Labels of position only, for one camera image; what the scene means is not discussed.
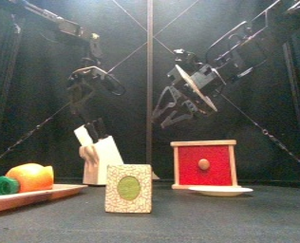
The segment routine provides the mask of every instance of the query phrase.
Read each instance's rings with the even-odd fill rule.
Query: white tray
[[[18,208],[40,201],[54,200],[65,196],[75,195],[85,187],[87,186],[54,184],[54,188],[51,190],[0,196],[0,211]]]

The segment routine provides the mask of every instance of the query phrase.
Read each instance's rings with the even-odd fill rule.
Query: green oval label
[[[141,185],[135,177],[122,178],[117,184],[117,192],[126,200],[134,200],[141,192]]]

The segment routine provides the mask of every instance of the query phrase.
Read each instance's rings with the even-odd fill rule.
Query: table surface
[[[300,188],[204,196],[154,182],[151,214],[105,212],[105,187],[0,212],[0,242],[300,242]]]

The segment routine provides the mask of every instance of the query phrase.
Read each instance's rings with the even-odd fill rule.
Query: box
[[[236,140],[173,141],[173,189],[237,186]]]
[[[153,170],[149,164],[109,165],[105,210],[109,213],[150,213]]]
[[[113,136],[107,136],[94,144],[81,146],[79,155],[85,160],[83,183],[86,185],[106,185],[107,166],[123,164]]]

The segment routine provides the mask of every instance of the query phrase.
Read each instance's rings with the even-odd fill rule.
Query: wire
[[[35,129],[32,129],[28,133],[26,133],[22,137],[20,137],[20,139],[15,142],[15,144],[12,145],[12,146],[10,146],[8,148],[7,148],[7,150],[4,151],[4,153],[0,155],[0,158],[3,158],[6,155],[8,155],[8,153],[14,150],[14,148],[26,140],[26,139],[28,139],[32,135],[34,135],[34,133],[42,128],[42,126],[44,125],[44,124],[47,124],[53,119],[54,119],[54,117],[58,115],[58,113],[61,113],[61,111],[65,109],[65,108],[67,108],[70,106],[70,103],[67,103],[54,114],[53,114],[53,116],[51,117],[49,117],[36,127],[35,127]]]
[[[55,40],[51,40],[50,38],[47,38],[43,33],[40,32],[39,35],[43,37],[43,39],[47,41],[47,42],[51,42],[51,43],[55,43],[55,44],[59,44],[61,42],[55,41]]]
[[[288,12],[293,14],[297,10],[300,10],[300,1],[288,9]]]
[[[288,154],[292,156],[292,158],[300,163],[300,158],[297,158],[296,155],[288,150],[282,142],[269,133],[269,131],[264,127],[260,126],[260,124],[249,117],[249,115],[241,110],[241,108],[230,101],[230,99],[218,90],[216,90],[216,92],[220,94],[224,100],[234,107],[234,109],[241,113],[241,115],[261,129],[262,134],[268,136],[268,138],[273,141],[273,143],[282,150],[285,150]]]
[[[123,10],[123,12],[130,16],[130,18],[137,22],[137,24],[141,26],[141,28],[147,31],[147,29],[142,26],[141,22],[135,19],[135,17],[129,13],[127,10],[117,3],[115,0],[113,2],[118,5],[118,7]],[[179,15],[163,26],[163,28],[154,34],[153,38],[158,41],[158,43],[165,47],[165,49],[174,54],[174,51],[163,44],[163,42],[157,38],[159,33],[175,22],[175,20],[189,11],[189,9],[200,2],[200,0],[195,0],[193,4],[179,13]],[[113,70],[122,64],[130,57],[138,52],[138,50],[147,44],[145,42],[127,56],[122,59],[122,61],[110,69],[109,73],[113,72]]]

